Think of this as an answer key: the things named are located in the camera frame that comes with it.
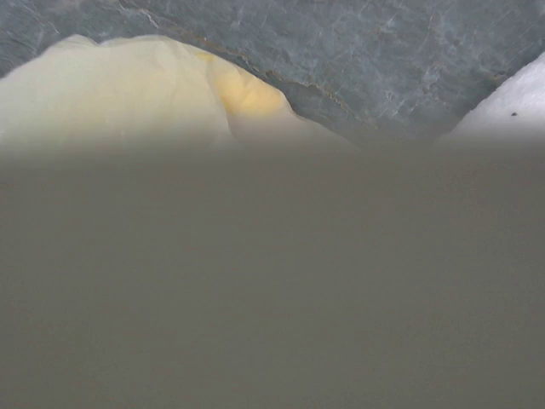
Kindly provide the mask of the white plastic bag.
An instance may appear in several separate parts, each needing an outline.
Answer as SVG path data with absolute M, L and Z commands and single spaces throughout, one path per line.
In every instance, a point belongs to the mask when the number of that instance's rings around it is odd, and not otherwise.
M 1 80 L 6 153 L 146 147 L 353 150 L 281 90 L 165 36 L 73 35 Z

